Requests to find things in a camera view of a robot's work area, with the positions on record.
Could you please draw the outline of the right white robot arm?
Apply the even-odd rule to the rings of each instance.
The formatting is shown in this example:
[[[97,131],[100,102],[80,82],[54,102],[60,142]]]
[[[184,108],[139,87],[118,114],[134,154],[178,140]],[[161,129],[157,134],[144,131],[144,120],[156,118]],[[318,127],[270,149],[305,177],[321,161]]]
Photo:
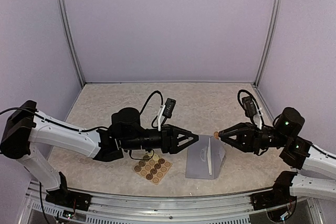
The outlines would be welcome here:
[[[299,136],[304,123],[296,109],[286,107],[273,126],[239,123],[219,131],[218,139],[244,153],[280,148],[279,157],[293,169],[281,172],[271,190],[251,196],[255,209],[286,204],[298,196],[335,200],[335,155]]]

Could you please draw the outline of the beige letter sheet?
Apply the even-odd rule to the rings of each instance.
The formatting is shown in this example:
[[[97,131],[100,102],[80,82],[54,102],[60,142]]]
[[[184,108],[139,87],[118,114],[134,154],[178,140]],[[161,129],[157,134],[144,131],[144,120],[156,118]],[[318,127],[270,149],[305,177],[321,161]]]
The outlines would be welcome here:
[[[208,165],[208,174],[212,176],[212,150],[211,150],[211,137],[208,139],[207,147],[207,165]]]

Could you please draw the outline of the brown sticker sheet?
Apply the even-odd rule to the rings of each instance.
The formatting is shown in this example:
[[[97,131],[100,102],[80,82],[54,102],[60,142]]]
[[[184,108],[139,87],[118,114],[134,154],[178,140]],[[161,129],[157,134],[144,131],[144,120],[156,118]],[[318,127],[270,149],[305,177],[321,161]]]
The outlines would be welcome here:
[[[133,167],[133,171],[154,185],[158,185],[172,165],[173,163],[151,151],[145,153],[138,160]]]

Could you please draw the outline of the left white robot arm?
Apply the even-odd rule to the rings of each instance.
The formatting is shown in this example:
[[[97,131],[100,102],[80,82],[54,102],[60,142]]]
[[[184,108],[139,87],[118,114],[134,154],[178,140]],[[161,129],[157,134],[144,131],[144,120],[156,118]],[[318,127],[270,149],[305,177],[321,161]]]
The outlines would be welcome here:
[[[199,140],[198,135],[180,127],[160,124],[154,129],[141,126],[140,112],[127,107],[112,114],[109,127],[79,128],[55,120],[37,110],[37,103],[26,101],[11,108],[1,139],[1,153],[20,162],[60,204],[73,201],[66,178],[49,165],[38,152],[37,143],[47,144],[82,154],[100,162],[123,158],[123,153],[133,150],[177,154]]]

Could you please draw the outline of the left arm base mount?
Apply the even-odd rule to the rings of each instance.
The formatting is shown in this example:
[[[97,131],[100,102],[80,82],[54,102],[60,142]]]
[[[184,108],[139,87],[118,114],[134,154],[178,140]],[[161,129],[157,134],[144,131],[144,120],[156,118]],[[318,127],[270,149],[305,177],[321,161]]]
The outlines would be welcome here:
[[[92,196],[86,193],[69,190],[68,188],[59,188],[57,190],[48,190],[46,201],[73,210],[88,211]]]

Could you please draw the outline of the grey envelope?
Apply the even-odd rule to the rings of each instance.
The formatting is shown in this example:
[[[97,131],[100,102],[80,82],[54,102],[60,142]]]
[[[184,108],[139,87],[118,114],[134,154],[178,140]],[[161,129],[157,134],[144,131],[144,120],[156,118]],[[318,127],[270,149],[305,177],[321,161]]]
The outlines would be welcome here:
[[[207,147],[211,139],[212,176],[208,174]],[[187,148],[185,177],[190,179],[217,179],[226,159],[224,143],[213,135],[200,135],[199,140]]]

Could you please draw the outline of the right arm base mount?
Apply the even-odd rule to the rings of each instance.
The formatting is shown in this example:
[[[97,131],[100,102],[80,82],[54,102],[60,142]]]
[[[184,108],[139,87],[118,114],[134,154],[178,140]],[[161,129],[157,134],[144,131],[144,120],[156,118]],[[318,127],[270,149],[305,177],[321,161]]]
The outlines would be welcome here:
[[[255,193],[250,196],[254,211],[272,208],[296,201],[297,196],[290,195],[289,187],[273,187],[271,190]]]

